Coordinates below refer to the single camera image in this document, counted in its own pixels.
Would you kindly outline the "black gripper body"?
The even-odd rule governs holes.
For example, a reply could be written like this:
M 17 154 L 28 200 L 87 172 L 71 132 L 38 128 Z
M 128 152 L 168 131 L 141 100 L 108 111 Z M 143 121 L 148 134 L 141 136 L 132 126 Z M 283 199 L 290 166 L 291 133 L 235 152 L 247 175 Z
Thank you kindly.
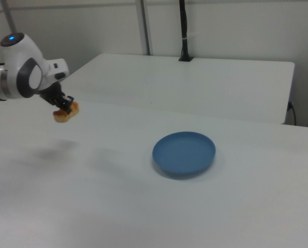
M 61 105 L 64 100 L 60 82 L 55 82 L 48 88 L 40 90 L 39 96 L 51 105 Z

